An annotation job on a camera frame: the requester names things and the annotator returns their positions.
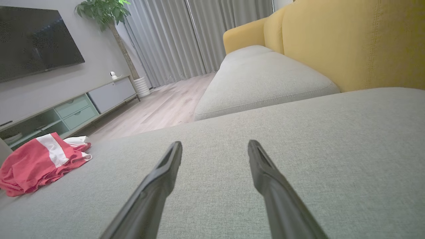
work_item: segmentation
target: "tv screen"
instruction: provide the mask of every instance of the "tv screen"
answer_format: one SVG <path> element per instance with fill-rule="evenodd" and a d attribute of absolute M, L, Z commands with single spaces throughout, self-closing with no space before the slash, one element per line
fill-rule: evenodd
<path fill-rule="evenodd" d="M 0 6 L 0 82 L 83 62 L 58 11 Z"/>

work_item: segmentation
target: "gray curtain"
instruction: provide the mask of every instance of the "gray curtain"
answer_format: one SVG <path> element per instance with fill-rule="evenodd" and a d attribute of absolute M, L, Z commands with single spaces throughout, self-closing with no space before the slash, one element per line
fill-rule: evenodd
<path fill-rule="evenodd" d="M 272 0 L 132 0 L 126 29 L 153 87 L 218 70 L 223 33 L 273 13 Z"/>

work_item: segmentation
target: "wooden floor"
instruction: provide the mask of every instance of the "wooden floor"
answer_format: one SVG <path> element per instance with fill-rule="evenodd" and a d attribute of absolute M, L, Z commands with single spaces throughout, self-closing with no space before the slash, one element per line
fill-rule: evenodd
<path fill-rule="evenodd" d="M 215 73 L 151 90 L 151 94 L 119 107 L 79 132 L 100 142 L 193 121 L 193 112 Z"/>

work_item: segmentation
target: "indoor tree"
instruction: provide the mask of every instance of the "indoor tree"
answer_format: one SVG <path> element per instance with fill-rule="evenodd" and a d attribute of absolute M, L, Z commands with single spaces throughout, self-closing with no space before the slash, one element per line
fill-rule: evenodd
<path fill-rule="evenodd" d="M 115 27 L 115 23 L 117 25 L 119 22 L 124 23 L 124 17 L 130 15 L 130 12 L 125 9 L 124 4 L 130 3 L 126 0 L 86 0 L 78 4 L 74 11 L 77 11 L 80 17 L 84 14 L 88 18 L 96 20 L 101 31 L 104 31 L 106 28 L 109 28 L 112 31 L 119 49 L 127 61 L 131 75 L 133 76 L 133 79 L 136 80 L 139 78 L 139 74 L 137 74 L 136 68 L 134 68 L 124 42 Z"/>

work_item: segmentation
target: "folded red cloth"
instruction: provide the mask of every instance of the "folded red cloth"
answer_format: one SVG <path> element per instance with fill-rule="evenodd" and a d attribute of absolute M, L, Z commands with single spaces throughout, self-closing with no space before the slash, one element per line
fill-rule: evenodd
<path fill-rule="evenodd" d="M 57 133 L 28 141 L 15 150 L 0 169 L 0 188 L 8 196 L 32 193 L 55 182 L 91 159 L 90 143 L 68 144 Z"/>

